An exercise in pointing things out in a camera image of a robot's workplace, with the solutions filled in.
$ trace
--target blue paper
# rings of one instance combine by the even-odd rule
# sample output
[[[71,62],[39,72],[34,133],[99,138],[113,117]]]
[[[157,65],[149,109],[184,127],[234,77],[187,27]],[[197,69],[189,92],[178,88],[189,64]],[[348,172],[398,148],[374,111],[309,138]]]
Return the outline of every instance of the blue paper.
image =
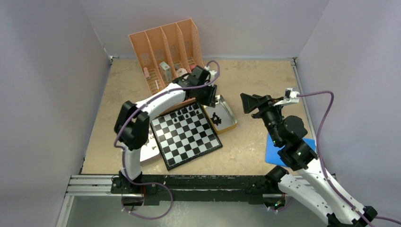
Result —
[[[314,150],[315,150],[315,142],[313,139],[304,139],[304,141]],[[281,150],[281,148],[277,148],[273,145],[273,141],[271,140],[271,137],[269,134],[267,134],[267,142],[266,142],[266,156],[264,161],[266,163],[270,164],[275,164],[279,166],[284,166],[287,167],[283,161],[281,161],[280,156],[278,154],[278,151]]]

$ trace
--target gray wall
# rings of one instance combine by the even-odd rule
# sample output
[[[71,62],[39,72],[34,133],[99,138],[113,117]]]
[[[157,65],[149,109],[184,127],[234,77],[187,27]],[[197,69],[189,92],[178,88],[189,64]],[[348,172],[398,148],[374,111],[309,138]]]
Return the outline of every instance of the gray wall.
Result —
[[[297,61],[304,92],[335,94],[321,136],[328,169],[355,198],[398,219],[400,24],[401,1],[331,0]],[[328,101],[307,98],[315,129]]]
[[[0,1],[0,53],[0,226],[54,226],[108,58],[78,0]]]
[[[107,53],[135,56],[129,34],[192,18],[205,57],[298,56],[328,0],[82,0]]]

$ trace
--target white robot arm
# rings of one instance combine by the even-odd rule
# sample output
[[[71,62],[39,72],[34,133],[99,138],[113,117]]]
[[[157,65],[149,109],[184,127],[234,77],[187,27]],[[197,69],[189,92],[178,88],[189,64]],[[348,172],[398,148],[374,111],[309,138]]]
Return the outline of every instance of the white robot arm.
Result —
[[[121,146],[126,150],[124,159],[128,176],[125,175],[123,169],[121,171],[125,177],[134,180],[140,175],[140,150],[148,139],[149,124],[155,117],[188,98],[196,98],[197,102],[202,105],[214,107],[216,85],[210,84],[209,86],[199,89],[185,89],[186,87],[203,85],[206,80],[214,79],[217,71],[209,71],[208,69],[209,68],[203,69],[200,66],[196,66],[192,70],[192,73],[173,80],[171,84],[157,94],[136,102],[135,104],[130,101],[123,104],[114,127],[116,133],[120,131],[128,117],[137,109],[137,106],[149,103],[133,118],[135,122],[129,123],[123,129],[123,133],[119,139],[120,142],[122,142]]]
[[[280,166],[266,175],[266,184],[278,187],[280,191],[303,203],[328,226],[366,226],[365,219],[370,222],[377,215],[376,210],[355,200],[328,174],[317,154],[302,140],[307,134],[302,119],[296,116],[284,118],[281,115],[284,105],[299,102],[298,95],[292,88],[286,89],[284,97],[276,99],[271,96],[241,94],[244,113],[248,114],[258,108],[259,112],[252,114],[252,117],[262,118],[274,146],[282,148],[279,151],[280,159],[307,180],[313,189],[297,182],[293,175]]]

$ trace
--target beige table surface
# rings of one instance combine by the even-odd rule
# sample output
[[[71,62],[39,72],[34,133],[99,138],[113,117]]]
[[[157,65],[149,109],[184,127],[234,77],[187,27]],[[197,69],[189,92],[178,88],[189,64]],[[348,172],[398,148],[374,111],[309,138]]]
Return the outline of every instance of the beige table surface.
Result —
[[[142,165],[144,174],[183,175],[265,175],[274,165],[264,162],[267,130],[261,119],[244,114],[240,93],[284,95],[286,87],[297,87],[289,61],[218,61],[221,76],[216,81],[222,95],[238,120],[238,126],[219,135],[223,148],[167,171],[161,155]],[[83,174],[115,174],[121,167],[121,151],[113,147],[113,131],[121,105],[148,98],[150,91],[136,60],[114,60],[99,107]],[[285,106],[284,116],[296,115],[309,130],[303,105]]]

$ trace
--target black and white checkered board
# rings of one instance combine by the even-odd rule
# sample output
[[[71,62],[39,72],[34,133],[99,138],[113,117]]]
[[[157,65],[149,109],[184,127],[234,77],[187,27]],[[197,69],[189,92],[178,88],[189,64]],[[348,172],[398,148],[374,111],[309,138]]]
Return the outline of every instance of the black and white checkered board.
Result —
[[[157,117],[151,126],[167,170],[223,146],[198,103]]]

